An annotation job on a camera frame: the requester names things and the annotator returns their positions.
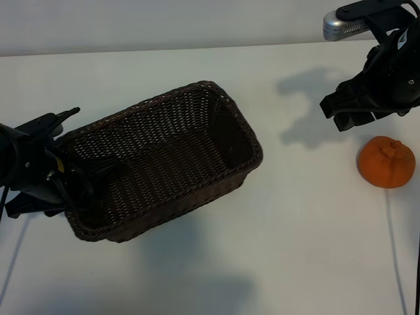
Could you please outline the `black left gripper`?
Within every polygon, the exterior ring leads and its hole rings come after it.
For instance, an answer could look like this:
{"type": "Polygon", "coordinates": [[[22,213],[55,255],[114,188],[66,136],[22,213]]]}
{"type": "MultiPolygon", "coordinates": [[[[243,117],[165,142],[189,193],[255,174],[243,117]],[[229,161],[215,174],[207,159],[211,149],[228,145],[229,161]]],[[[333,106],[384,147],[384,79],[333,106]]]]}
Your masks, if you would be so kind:
{"type": "Polygon", "coordinates": [[[55,183],[64,166],[46,149],[63,127],[55,127],[41,142],[28,130],[1,125],[1,209],[12,219],[43,210],[53,217],[71,209],[55,183]]]}

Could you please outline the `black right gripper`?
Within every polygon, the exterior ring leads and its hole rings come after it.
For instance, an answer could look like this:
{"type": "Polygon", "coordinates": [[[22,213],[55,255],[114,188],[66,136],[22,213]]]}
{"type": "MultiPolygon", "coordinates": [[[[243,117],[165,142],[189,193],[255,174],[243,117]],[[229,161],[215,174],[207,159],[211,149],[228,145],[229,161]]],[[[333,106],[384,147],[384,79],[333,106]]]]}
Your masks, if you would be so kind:
{"type": "Polygon", "coordinates": [[[325,96],[320,107],[340,132],[374,121],[372,112],[405,112],[419,99],[419,32],[394,31],[367,57],[362,72],[325,96]]]}

